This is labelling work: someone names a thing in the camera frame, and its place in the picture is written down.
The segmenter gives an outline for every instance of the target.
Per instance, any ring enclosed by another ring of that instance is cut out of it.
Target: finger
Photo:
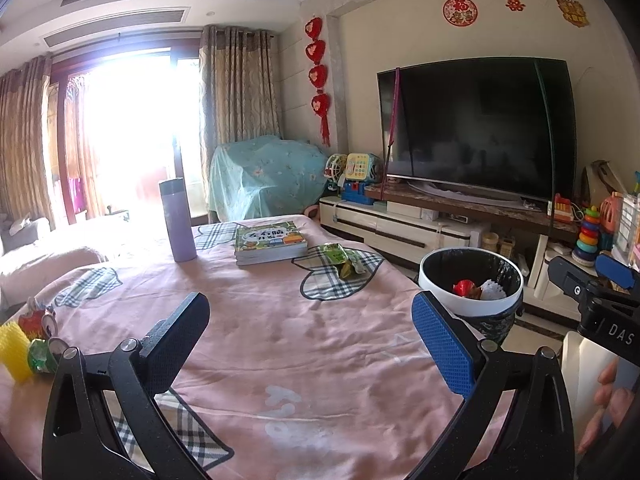
[[[610,362],[607,365],[607,367],[603,371],[601,371],[600,375],[598,376],[598,382],[600,384],[609,384],[616,380],[616,374],[618,373],[619,360],[620,358],[616,357],[615,359],[613,359],[612,362]]]
[[[600,427],[602,426],[602,417],[604,416],[604,413],[604,408],[600,408],[596,414],[593,415],[593,418],[589,421],[587,427],[584,428],[584,435],[582,436],[582,440],[580,441],[580,444],[578,444],[576,450],[578,454],[582,454],[587,451],[587,449],[591,447],[591,444],[593,444],[597,439],[600,434]]]
[[[613,384],[605,384],[596,390],[596,393],[593,396],[593,402],[595,402],[597,406],[606,408],[609,405],[612,394]]]
[[[608,409],[613,425],[616,428],[622,424],[622,420],[625,418],[629,406],[631,406],[631,403],[634,401],[634,397],[635,395],[626,388],[620,388],[613,392]]]

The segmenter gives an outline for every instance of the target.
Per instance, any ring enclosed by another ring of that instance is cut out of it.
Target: round red wall sticker
[[[467,27],[478,18],[478,8],[471,0],[447,0],[442,7],[445,19],[456,27]]]

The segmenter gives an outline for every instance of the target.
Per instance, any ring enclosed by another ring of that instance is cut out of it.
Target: plaid pattern
[[[149,462],[142,453],[140,446],[138,446],[131,428],[122,414],[122,409],[115,393],[104,392],[104,398],[107,401],[113,424],[129,458],[140,467],[151,471]],[[156,395],[154,400],[169,426],[173,428],[175,434],[184,444],[184,447],[205,471],[233,456],[233,450],[220,442],[172,389],[169,389],[164,394]]]
[[[300,284],[300,294],[308,300],[343,300],[362,290],[378,270],[384,258],[379,254],[352,249],[360,257],[367,269],[365,274],[356,274],[348,280],[338,275],[338,267],[329,263],[329,259],[319,247],[310,248],[306,256],[294,258],[293,263],[311,272]]]
[[[55,306],[78,308],[84,300],[94,300],[122,285],[118,273],[111,267],[97,267],[89,270],[73,285],[59,292],[53,299]]]
[[[204,251],[216,245],[235,241],[237,229],[238,224],[234,222],[222,222],[198,227],[198,234],[193,237],[196,242],[196,250]]]

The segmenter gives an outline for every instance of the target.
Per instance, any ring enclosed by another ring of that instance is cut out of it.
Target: water bottle
[[[163,180],[159,185],[164,221],[174,260],[176,262],[193,260],[197,256],[196,243],[191,232],[191,213],[184,179]]]

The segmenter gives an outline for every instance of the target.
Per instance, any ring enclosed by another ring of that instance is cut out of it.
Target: yellow brush
[[[29,339],[15,321],[0,326],[0,362],[17,383],[33,375],[27,363]]]

